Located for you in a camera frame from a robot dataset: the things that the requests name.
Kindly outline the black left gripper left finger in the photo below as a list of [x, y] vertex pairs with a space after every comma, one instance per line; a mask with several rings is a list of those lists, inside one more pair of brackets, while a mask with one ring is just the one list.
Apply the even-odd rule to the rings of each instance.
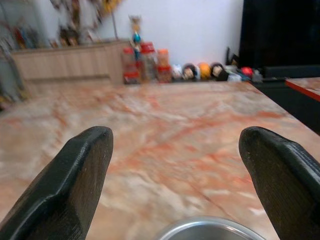
[[95, 215], [114, 149], [106, 126], [66, 142], [0, 224], [3, 240], [84, 240]]

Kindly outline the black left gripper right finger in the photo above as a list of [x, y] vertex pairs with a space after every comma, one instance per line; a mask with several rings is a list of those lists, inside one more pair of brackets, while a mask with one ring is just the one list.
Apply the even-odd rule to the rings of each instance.
[[242, 130], [238, 149], [281, 240], [320, 238], [320, 164], [299, 143], [269, 129]]

